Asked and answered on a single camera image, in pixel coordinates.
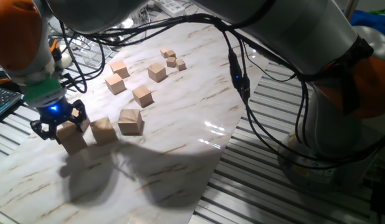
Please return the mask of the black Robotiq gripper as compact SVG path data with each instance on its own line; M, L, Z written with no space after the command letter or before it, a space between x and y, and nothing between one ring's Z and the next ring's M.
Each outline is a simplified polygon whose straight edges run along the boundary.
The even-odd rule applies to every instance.
M37 110L40 114L40 119L31 121L30 126L43 140L56 140L58 144L61 144L57 136L57 127L67 121L71 122L81 133L84 133L87 129L87 114L85 105L81 100L70 103L66 97L62 97L59 101L49 103L47 106ZM43 130L43 124L48 125L48 131Z

